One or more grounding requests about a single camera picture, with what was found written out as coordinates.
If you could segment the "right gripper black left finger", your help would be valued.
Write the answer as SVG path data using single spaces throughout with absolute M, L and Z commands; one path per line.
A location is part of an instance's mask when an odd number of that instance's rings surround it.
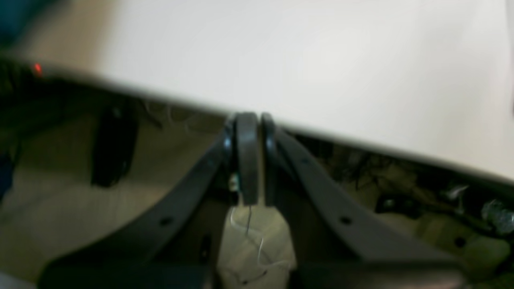
M 40 289 L 220 289 L 226 213 L 258 201 L 255 113 L 229 117 L 213 145 L 156 205 L 121 229 L 49 263 Z

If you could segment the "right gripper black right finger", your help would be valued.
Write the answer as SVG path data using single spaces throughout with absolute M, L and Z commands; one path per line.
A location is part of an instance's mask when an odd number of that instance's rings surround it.
M 289 289 L 466 289 L 457 260 L 353 200 L 294 137 L 262 115 L 265 201 L 290 230 Z

